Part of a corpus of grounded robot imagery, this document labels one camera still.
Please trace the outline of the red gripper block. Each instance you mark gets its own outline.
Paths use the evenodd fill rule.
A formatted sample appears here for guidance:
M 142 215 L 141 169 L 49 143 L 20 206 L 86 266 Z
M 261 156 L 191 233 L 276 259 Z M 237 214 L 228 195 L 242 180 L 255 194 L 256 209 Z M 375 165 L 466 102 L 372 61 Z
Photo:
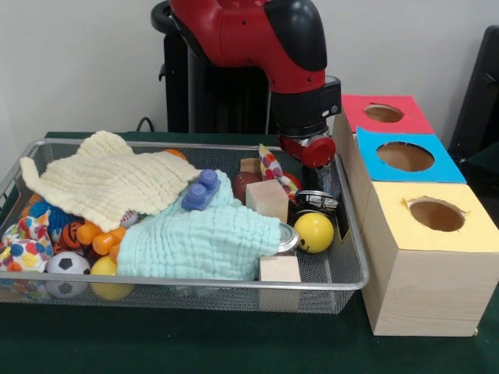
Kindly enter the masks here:
M 325 134 L 306 139 L 280 135 L 280 147 L 302 165 L 312 169 L 329 164 L 336 152 L 334 140 Z

